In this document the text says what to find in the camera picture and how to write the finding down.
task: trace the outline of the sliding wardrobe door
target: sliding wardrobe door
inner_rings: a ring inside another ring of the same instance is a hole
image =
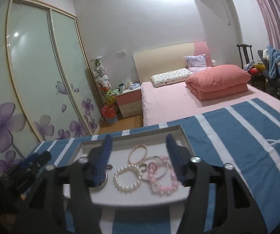
[[[0,0],[0,174],[24,159],[38,142],[9,75],[6,53],[6,17],[9,0]]]
[[[84,131],[59,73],[48,13],[13,1],[8,20],[13,78],[28,116],[45,141],[74,137],[73,127]]]
[[[75,21],[66,15],[52,11],[52,23],[66,79],[91,133],[94,133],[101,120],[100,107],[96,104],[98,96],[93,94],[96,91],[85,63]]]

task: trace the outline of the wardrobe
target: wardrobe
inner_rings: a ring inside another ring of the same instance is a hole
[[[0,0],[0,173],[38,142],[96,134],[101,107],[76,18]]]

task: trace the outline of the jewelry tray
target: jewelry tray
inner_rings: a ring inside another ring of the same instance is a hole
[[[169,204],[177,201],[185,200],[189,195],[189,187],[183,187],[180,183],[177,191],[170,195],[154,194],[150,187],[149,182],[142,181],[141,186],[131,193],[124,193],[119,191],[113,182],[114,173],[128,165],[128,154],[131,149],[137,144],[145,144],[148,147],[147,157],[154,155],[168,156],[166,148],[166,136],[172,134],[178,145],[184,146],[189,149],[192,156],[194,155],[193,149],[187,139],[187,136],[180,125],[153,130],[149,132],[137,133],[132,135],[120,136],[113,138],[113,149],[108,161],[108,164],[113,166],[112,170],[107,170],[108,182],[102,190],[90,190],[91,199],[94,204],[112,207],[141,207],[141,206],[156,206]],[[80,157],[87,156],[90,150],[102,144],[102,140],[82,142],[74,154],[72,155],[68,164],[72,164]],[[131,156],[131,161],[136,162],[144,154],[144,148],[138,148]],[[165,167],[160,167],[156,172],[156,177],[164,173]],[[143,173],[143,177],[147,178],[148,172]],[[119,182],[123,185],[131,185],[136,181],[136,175],[133,172],[127,172],[118,176]],[[161,185],[170,186],[170,170],[163,178],[159,180]],[[64,196],[70,198],[70,187],[65,184],[63,189]]]

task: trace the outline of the bedside table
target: bedside table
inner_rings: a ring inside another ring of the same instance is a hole
[[[142,95],[140,86],[116,95],[116,102],[123,118],[142,113]]]

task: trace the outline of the headboard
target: headboard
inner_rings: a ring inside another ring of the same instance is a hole
[[[150,82],[156,74],[186,68],[185,56],[206,54],[208,67],[212,66],[206,42],[195,42],[161,47],[133,55],[140,83]]]

